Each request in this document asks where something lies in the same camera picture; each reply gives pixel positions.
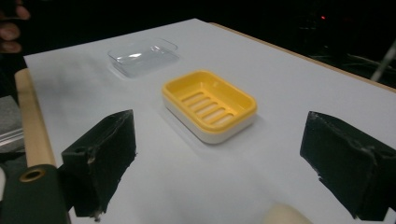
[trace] white table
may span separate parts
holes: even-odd
[[[106,52],[163,38],[179,61],[124,78]],[[308,111],[342,119],[396,148],[396,93],[217,25],[188,20],[25,56],[58,165],[61,152],[99,120],[134,111],[137,157],[101,223],[258,224],[276,202],[313,223],[352,219],[300,155]],[[219,145],[198,140],[164,106],[163,83],[207,69],[255,97],[258,117]],[[93,223],[70,216],[74,224]],[[384,223],[393,223],[389,209]]]

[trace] black background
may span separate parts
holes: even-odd
[[[25,0],[24,4],[32,18],[15,21],[21,27],[23,51],[4,54],[0,61],[2,95],[15,91],[13,74],[26,66],[23,55],[193,18],[303,55],[330,55],[335,66],[348,54],[379,62],[396,38],[394,7],[389,0]]]

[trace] transparent plastic tray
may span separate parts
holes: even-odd
[[[107,55],[126,77],[139,77],[178,60],[177,46],[161,38],[148,38],[111,49]]]

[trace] yellow soap dish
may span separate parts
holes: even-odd
[[[163,85],[165,106],[199,139],[223,142],[255,119],[253,97],[206,70],[191,72]]]

